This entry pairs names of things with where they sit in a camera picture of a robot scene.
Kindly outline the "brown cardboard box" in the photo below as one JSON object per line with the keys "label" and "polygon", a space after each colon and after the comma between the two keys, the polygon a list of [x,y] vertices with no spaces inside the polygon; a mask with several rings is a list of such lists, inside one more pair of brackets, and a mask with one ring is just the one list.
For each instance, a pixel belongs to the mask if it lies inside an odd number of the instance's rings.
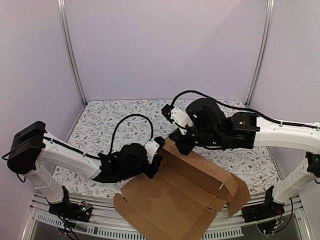
{"label": "brown cardboard box", "polygon": [[250,200],[237,175],[166,139],[154,178],[141,174],[115,194],[115,210],[149,240],[199,240],[217,213],[233,216]]}

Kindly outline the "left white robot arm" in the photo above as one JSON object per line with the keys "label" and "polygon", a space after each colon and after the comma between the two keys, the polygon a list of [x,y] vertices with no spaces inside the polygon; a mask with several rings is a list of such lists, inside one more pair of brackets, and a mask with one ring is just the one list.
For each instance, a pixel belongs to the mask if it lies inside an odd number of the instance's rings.
{"label": "left white robot arm", "polygon": [[113,184],[144,174],[152,179],[163,159],[158,153],[165,144],[161,136],[145,145],[131,143],[119,151],[92,155],[61,141],[46,130],[46,124],[36,121],[13,137],[10,151],[2,156],[15,174],[25,176],[49,203],[63,216],[74,213],[67,192],[55,182],[43,163],[53,163],[103,184]]}

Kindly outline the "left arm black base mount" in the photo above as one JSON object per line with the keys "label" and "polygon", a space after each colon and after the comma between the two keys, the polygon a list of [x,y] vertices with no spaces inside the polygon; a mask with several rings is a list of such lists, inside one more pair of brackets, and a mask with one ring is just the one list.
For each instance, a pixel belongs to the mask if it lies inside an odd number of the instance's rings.
{"label": "left arm black base mount", "polygon": [[91,218],[93,205],[85,201],[72,203],[70,202],[69,191],[65,186],[62,186],[62,191],[63,198],[61,202],[51,203],[47,201],[49,204],[49,213],[61,218],[88,223]]}

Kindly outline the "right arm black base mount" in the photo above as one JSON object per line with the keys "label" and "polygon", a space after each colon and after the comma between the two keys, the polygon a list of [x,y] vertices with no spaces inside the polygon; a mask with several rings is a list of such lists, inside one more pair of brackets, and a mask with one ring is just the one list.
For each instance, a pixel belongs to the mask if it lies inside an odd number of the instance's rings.
{"label": "right arm black base mount", "polygon": [[282,219],[282,214],[285,213],[284,204],[276,203],[273,198],[274,186],[271,186],[264,196],[264,202],[250,206],[244,206],[242,216],[245,223],[265,220],[268,218],[280,217],[280,220],[273,219],[271,221],[259,223],[258,230],[264,235],[271,235],[276,232]]}

